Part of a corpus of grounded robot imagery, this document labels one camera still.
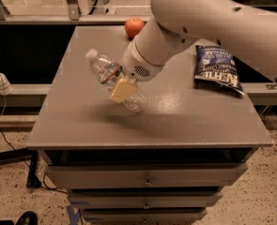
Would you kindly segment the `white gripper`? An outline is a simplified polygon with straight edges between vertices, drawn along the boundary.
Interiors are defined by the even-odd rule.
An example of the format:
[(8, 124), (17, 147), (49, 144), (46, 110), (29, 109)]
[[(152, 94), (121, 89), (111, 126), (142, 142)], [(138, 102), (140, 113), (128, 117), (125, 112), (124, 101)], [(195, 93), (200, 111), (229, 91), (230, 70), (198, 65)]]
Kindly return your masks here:
[[(124, 51), (121, 64), (123, 71), (137, 82), (149, 82), (162, 71), (162, 66), (155, 66), (147, 62), (136, 48), (134, 40)], [(121, 78), (112, 91), (110, 100), (121, 103), (133, 95), (138, 90), (135, 80)]]

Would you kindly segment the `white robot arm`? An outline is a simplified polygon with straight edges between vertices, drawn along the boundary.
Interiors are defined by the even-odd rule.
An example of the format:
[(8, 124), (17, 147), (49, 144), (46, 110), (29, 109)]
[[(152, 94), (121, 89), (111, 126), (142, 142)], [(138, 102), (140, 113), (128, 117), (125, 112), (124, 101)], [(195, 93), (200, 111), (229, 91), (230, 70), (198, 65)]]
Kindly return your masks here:
[(151, 0), (152, 18), (122, 56), (124, 78), (111, 92), (121, 103), (138, 82), (157, 76), (167, 61), (197, 39), (219, 42), (277, 83), (277, 13), (232, 0)]

